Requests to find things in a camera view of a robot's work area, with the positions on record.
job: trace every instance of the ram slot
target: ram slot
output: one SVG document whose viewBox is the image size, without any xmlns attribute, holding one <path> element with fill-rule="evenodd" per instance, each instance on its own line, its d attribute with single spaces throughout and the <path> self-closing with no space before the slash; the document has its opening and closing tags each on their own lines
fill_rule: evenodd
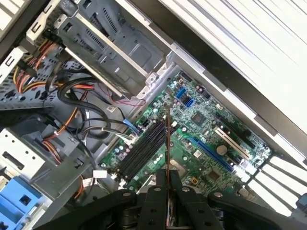
<svg viewBox="0 0 307 230">
<path fill-rule="evenodd" d="M 153 125 L 144 135 L 141 139 L 134 144 L 133 149 L 131 149 L 130 153 L 125 157 L 122 164 L 119 167 L 119 172 L 124 172 L 128 167 L 131 166 L 131 164 L 135 164 L 137 162 L 137 159 L 142 158 L 142 156 L 139 155 L 141 152 L 142 154 L 145 154 L 142 152 L 142 150 L 150 143 L 151 141 L 154 141 L 155 137 L 159 135 L 161 132 L 164 132 L 164 123 L 161 121 L 157 121 L 156 124 Z"/>
<path fill-rule="evenodd" d="M 215 127 L 214 131 L 224 140 L 226 141 L 232 148 L 234 148 L 243 158 L 249 160 L 250 154 L 247 153 L 241 146 L 239 146 L 234 140 L 232 140 L 224 131 L 222 131 L 219 127 Z"/>
<path fill-rule="evenodd" d="M 171 135 L 175 132 L 175 128 L 172 128 Z M 155 140 L 155 143 L 153 145 L 149 145 L 148 148 L 146 148 L 147 154 L 142 158 L 138 164 L 133 165 L 131 167 L 131 171 L 126 174 L 126 180 L 130 181 L 134 178 L 134 176 L 150 161 L 150 159 L 153 157 L 155 153 L 158 152 L 158 150 L 165 144 L 165 130 L 162 135 L 160 135 L 157 140 Z"/>
<path fill-rule="evenodd" d="M 133 163 L 128 165 L 124 170 L 121 170 L 120 172 L 127 176 L 131 171 L 137 168 L 137 166 L 143 162 L 143 160 L 146 159 L 147 156 L 152 154 L 152 149 L 157 144 L 161 137 L 163 137 L 163 132 L 159 131 L 155 134 L 154 138 L 151 141 L 146 141 L 140 144 L 140 148 L 136 149 L 133 154 L 135 155 L 135 158 L 133 160 Z"/>
</svg>

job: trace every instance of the blue pcie slot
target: blue pcie slot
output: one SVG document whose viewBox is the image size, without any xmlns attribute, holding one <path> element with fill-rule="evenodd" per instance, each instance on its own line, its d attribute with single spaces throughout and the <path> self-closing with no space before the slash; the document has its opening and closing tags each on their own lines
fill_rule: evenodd
<svg viewBox="0 0 307 230">
<path fill-rule="evenodd" d="M 184 93 L 187 91 L 187 89 L 186 88 L 181 88 L 179 91 L 178 91 L 178 93 L 176 94 L 176 98 L 177 99 L 180 99 L 183 95 L 184 95 Z"/>
<path fill-rule="evenodd" d="M 213 152 L 210 148 L 208 148 L 202 141 L 197 140 L 196 138 L 189 138 L 189 141 L 191 143 L 196 144 L 198 147 L 200 147 L 203 151 L 208 153 L 213 159 L 215 159 L 217 162 L 219 162 L 222 166 L 224 166 L 229 172 L 232 173 L 234 168 L 225 162 L 217 153 Z"/>
</svg>

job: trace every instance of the blue plastic latch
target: blue plastic latch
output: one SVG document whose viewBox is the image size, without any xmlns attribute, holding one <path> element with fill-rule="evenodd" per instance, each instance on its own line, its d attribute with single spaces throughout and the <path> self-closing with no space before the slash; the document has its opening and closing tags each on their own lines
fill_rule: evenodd
<svg viewBox="0 0 307 230">
<path fill-rule="evenodd" d="M 6 230 L 22 228 L 24 218 L 42 195 L 19 177 L 12 178 L 0 192 L 0 224 Z"/>
</svg>

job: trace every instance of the black ram slot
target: black ram slot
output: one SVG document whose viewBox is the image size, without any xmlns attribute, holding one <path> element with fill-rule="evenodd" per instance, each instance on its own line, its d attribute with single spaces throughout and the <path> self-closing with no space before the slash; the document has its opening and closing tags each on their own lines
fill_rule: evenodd
<svg viewBox="0 0 307 230">
<path fill-rule="evenodd" d="M 127 176 L 129 172 L 133 171 L 137 165 L 139 165 L 147 156 L 153 156 L 154 152 L 153 149 L 157 143 L 159 143 L 160 139 L 165 139 L 165 130 L 163 129 L 159 133 L 156 134 L 154 139 L 152 141 L 148 141 L 147 143 L 144 143 L 142 148 L 139 148 L 135 155 L 137 158 L 133 161 L 132 164 L 130 164 L 125 170 L 121 170 L 120 172 Z"/>
<path fill-rule="evenodd" d="M 171 130 L 171 135 L 175 132 L 175 128 L 172 128 Z M 130 181 L 132 180 L 135 175 L 150 161 L 150 159 L 153 157 L 153 155 L 158 152 L 158 150 L 165 144 L 165 138 L 166 138 L 166 133 L 157 140 L 154 146 L 151 146 L 149 151 L 150 153 L 146 154 L 144 158 L 139 162 L 139 164 L 134 165 L 134 167 L 131 168 L 131 172 L 127 174 L 126 180 Z"/>
<path fill-rule="evenodd" d="M 122 164 L 119 167 L 119 172 L 125 171 L 126 168 L 131 166 L 131 164 L 135 164 L 137 158 L 142 158 L 139 156 L 138 153 L 148 145 L 152 140 L 154 140 L 155 136 L 158 135 L 160 132 L 164 131 L 164 123 L 158 121 L 154 126 L 145 133 L 145 136 L 137 142 L 128 156 L 125 157 Z"/>
</svg>

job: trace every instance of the red wire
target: red wire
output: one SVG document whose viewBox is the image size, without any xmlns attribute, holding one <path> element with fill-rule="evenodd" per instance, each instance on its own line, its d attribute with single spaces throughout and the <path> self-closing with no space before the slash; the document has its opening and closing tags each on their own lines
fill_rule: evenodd
<svg viewBox="0 0 307 230">
<path fill-rule="evenodd" d="M 105 94 L 105 95 L 107 95 L 108 97 L 109 97 L 109 99 L 111 100 L 111 101 L 113 101 L 114 103 L 116 103 L 116 104 L 125 104 L 125 105 L 130 105 L 130 106 L 133 106 L 133 107 L 140 107 L 140 106 L 143 106 L 143 105 L 145 105 L 146 104 L 146 101 L 144 100 L 144 99 L 140 99 L 139 101 L 138 101 L 138 103 L 139 102 L 143 102 L 142 104 L 129 104 L 129 102 L 131 102 L 131 101 L 124 101 L 124 102 L 121 102 L 121 101 L 114 101 L 113 99 L 112 99 L 112 97 L 111 97 L 111 95 L 110 95 L 110 92 L 109 92 L 109 89 L 107 89 L 107 93 L 102 89 L 102 87 L 100 87 L 100 89 L 101 89 L 101 91 Z"/>
</svg>

